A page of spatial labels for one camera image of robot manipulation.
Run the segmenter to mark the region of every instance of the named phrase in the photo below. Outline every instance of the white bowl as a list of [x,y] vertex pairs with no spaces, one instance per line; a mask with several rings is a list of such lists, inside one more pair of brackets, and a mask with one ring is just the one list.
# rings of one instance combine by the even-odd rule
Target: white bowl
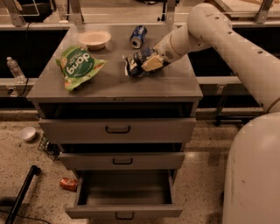
[[24,141],[31,141],[36,136],[36,129],[34,127],[26,127],[19,131],[18,136]]
[[87,46],[89,50],[100,50],[111,40],[107,31],[86,31],[79,35],[78,41]]

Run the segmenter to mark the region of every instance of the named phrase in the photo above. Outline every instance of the drawer handle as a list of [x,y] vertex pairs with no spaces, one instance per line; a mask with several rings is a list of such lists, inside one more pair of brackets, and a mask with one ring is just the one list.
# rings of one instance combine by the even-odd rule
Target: drawer handle
[[122,162],[122,161],[117,161],[117,159],[113,158],[113,164],[114,165],[132,165],[133,162],[133,158],[131,158],[129,161],[127,162]]
[[109,127],[105,128],[108,134],[128,134],[130,132],[130,126],[127,127]]
[[131,216],[128,216],[127,213],[126,213],[126,215],[124,215],[124,216],[122,217],[120,214],[118,214],[118,212],[116,212],[116,213],[115,213],[115,218],[116,218],[117,220],[121,220],[121,221],[131,221],[131,220],[134,219],[134,213],[132,212],[132,213],[131,213]]

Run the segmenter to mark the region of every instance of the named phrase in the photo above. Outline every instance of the open drawer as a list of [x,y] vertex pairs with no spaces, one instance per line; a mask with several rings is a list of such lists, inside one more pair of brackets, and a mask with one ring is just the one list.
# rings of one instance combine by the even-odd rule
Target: open drawer
[[68,170],[149,170],[179,169],[184,152],[158,153],[61,153]]
[[172,177],[168,170],[85,171],[80,176],[72,219],[178,217]]
[[52,144],[186,143],[195,118],[42,119]]

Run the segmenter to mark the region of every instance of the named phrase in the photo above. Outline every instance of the blue can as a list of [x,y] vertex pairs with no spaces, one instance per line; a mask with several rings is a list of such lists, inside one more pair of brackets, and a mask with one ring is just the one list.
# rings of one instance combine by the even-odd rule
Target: blue can
[[138,25],[134,31],[132,32],[132,35],[130,37],[130,43],[133,48],[140,48],[145,41],[147,33],[147,28],[144,27],[143,25]]

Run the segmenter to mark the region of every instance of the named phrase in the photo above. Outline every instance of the cabinet top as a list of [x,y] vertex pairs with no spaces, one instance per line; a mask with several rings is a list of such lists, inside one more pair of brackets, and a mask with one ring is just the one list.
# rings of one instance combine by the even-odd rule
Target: cabinet top
[[[136,51],[130,44],[135,25],[84,24],[71,26],[51,57],[42,74],[27,95],[32,102],[162,102],[197,101],[202,97],[200,86],[186,55],[182,59],[141,78],[125,75],[124,56]],[[142,47],[155,46],[175,25],[148,24]],[[69,46],[80,46],[79,34],[90,30],[104,30],[111,40],[99,51],[89,51],[94,58],[107,60],[105,66],[90,82],[82,83],[74,91],[64,88],[64,77],[55,60]]]

